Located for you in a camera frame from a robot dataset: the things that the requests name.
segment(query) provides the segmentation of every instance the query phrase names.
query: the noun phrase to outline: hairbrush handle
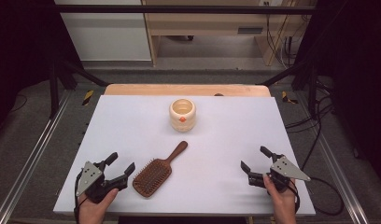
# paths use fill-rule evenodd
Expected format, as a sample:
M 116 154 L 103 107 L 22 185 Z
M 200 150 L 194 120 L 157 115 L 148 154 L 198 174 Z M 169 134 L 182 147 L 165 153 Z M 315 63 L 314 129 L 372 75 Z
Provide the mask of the hairbrush handle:
M 180 142 L 178 146 L 176 146 L 176 149 L 174 149 L 171 155 L 166 159 L 166 161 L 170 163 L 177 155 L 179 155 L 182 151 L 184 151 L 185 148 L 187 148 L 187 146 L 188 146 L 187 142 L 185 141 Z

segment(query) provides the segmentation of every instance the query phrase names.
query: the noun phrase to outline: yellow and black tape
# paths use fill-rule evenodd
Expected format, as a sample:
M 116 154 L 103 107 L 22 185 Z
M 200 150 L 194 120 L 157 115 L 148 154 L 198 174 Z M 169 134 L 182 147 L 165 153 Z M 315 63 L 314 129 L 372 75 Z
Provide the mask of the yellow and black tape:
M 89 103 L 89 101 L 92 98 L 92 93 L 93 93 L 93 91 L 86 92 L 86 95 L 85 95 L 85 98 L 83 99 L 82 105 L 87 105 Z
M 297 100 L 290 100 L 285 91 L 282 92 L 282 96 L 283 96 L 283 102 L 284 103 L 291 103 L 291 104 L 295 104 L 295 105 L 298 104 Z

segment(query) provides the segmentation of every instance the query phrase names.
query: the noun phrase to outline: cream-colored container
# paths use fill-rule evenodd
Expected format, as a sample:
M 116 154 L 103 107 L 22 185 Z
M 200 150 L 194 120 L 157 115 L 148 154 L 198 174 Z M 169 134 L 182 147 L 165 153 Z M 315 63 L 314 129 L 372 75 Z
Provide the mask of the cream-colored container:
M 196 105 L 188 99 L 179 99 L 170 104 L 170 122 L 173 128 L 185 133 L 196 123 Z

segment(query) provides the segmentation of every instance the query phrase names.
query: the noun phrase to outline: hairbrush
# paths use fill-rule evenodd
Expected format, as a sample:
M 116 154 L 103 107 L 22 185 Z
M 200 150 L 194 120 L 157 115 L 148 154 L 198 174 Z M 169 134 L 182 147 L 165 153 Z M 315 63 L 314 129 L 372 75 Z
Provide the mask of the hairbrush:
M 135 176 L 134 189 L 144 197 L 150 197 L 171 174 L 170 162 L 179 155 L 188 143 L 182 141 L 178 144 L 171 155 L 165 159 L 154 159 L 148 163 L 141 172 Z

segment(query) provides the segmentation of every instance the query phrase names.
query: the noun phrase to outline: white tabletop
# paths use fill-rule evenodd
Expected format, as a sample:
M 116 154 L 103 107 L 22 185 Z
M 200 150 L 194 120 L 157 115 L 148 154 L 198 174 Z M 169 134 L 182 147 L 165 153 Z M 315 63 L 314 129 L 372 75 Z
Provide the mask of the white tabletop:
M 169 105 L 191 99 L 197 123 L 178 133 L 169 122 Z M 150 197 L 133 188 L 133 177 L 151 159 L 166 159 L 180 141 L 188 147 L 171 167 L 173 173 Z M 78 154 L 53 209 L 73 215 L 74 186 L 86 161 L 99 162 L 111 153 L 119 157 L 106 167 L 106 179 L 122 175 L 132 162 L 135 171 L 108 212 L 122 216 L 257 216 L 273 213 L 266 189 L 252 187 L 240 168 L 266 173 L 272 160 L 260 146 L 284 154 L 295 165 L 283 121 L 273 97 L 101 96 Z M 298 215 L 314 215 L 305 184 L 297 180 L 301 197 Z

